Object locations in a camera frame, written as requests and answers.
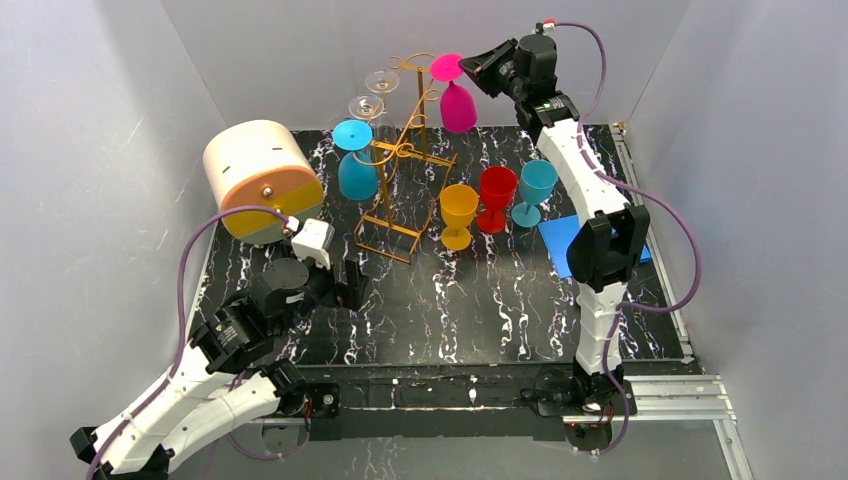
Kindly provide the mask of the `magenta wine glass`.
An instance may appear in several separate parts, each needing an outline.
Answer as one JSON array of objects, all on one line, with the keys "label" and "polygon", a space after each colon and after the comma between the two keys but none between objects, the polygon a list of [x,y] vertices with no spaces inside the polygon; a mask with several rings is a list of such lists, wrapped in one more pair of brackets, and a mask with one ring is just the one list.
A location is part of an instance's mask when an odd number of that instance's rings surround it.
[{"label": "magenta wine glass", "polygon": [[471,130],[478,120],[472,95],[465,87],[456,83],[463,75],[459,65],[461,59],[462,56],[458,53],[446,53],[437,57],[429,69],[434,81],[446,85],[440,97],[440,114],[444,128],[454,134]]}]

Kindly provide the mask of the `red wine glass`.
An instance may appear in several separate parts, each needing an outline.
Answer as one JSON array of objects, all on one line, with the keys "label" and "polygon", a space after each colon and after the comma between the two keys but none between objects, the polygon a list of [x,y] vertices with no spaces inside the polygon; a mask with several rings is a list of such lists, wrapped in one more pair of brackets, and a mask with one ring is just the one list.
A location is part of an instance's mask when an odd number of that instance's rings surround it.
[{"label": "red wine glass", "polygon": [[516,174],[507,167],[494,166],[483,171],[479,195],[484,210],[477,217],[482,232],[494,235],[505,229],[504,210],[513,201],[517,186]]}]

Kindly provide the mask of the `yellow wine glass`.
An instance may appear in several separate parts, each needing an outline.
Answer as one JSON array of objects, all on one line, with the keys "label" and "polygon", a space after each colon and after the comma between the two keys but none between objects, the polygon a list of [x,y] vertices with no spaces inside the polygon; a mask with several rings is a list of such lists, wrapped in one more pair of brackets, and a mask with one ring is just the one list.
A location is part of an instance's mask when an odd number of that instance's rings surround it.
[{"label": "yellow wine glass", "polygon": [[444,222],[443,245],[454,251],[464,250],[471,243],[469,226],[479,205],[477,192],[466,184],[449,185],[440,193],[439,202]]}]

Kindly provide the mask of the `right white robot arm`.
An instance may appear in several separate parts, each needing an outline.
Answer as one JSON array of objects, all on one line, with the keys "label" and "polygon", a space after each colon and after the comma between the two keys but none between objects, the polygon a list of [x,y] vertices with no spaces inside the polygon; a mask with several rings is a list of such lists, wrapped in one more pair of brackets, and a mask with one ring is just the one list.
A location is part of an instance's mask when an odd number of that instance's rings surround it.
[{"label": "right white robot arm", "polygon": [[579,287],[580,338],[566,398],[579,407],[604,405],[623,381],[617,310],[641,258],[650,215],[594,166],[579,112],[557,87],[556,61],[555,41],[533,33],[464,57],[458,65],[485,94],[513,100],[519,125],[572,202],[580,229],[566,260]]}]

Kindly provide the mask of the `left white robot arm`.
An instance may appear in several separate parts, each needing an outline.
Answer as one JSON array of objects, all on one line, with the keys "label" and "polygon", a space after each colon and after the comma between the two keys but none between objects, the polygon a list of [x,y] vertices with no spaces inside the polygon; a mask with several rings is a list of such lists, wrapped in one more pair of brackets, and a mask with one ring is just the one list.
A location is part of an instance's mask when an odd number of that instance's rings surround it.
[{"label": "left white robot arm", "polygon": [[287,360],[232,383],[321,306],[357,311],[369,279],[346,258],[345,281],[308,258],[282,258],[197,323],[182,357],[124,412],[70,438],[89,479],[165,479],[197,450],[250,420],[281,413],[306,422],[320,392]]}]

